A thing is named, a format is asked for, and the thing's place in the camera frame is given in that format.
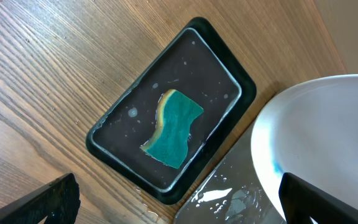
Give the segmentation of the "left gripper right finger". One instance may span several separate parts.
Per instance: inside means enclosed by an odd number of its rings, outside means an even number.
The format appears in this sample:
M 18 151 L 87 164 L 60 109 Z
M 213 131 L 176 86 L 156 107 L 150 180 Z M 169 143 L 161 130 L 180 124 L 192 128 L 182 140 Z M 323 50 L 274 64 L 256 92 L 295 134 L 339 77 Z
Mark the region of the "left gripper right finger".
M 358 224 L 357 209 L 292 173 L 283 174 L 278 195 L 288 224 Z

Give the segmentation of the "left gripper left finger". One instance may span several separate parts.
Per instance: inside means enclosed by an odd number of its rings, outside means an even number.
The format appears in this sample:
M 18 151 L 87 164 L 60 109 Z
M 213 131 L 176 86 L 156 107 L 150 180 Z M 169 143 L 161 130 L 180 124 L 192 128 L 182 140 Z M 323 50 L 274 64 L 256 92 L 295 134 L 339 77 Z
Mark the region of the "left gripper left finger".
M 67 173 L 0 208 L 0 223 L 74 224 L 80 204 L 79 185 Z

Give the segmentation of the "white plate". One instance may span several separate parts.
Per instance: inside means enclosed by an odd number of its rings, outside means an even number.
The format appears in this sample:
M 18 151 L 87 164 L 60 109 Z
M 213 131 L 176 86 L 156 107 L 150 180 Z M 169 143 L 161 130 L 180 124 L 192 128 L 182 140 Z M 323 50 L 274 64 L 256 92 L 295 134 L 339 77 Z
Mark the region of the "white plate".
M 255 120 L 250 148 L 278 213 L 286 172 L 358 209 L 358 74 L 310 80 L 274 96 Z

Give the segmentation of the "green yellow sponge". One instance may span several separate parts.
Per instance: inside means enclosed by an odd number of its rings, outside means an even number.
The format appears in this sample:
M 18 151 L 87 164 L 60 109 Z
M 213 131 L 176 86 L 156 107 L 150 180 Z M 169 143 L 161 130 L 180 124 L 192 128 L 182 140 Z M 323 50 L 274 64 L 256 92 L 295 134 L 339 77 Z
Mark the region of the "green yellow sponge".
M 191 125 L 203 112 L 195 101 L 169 89 L 158 101 L 155 131 L 140 148 L 162 164 L 179 169 L 188 154 Z

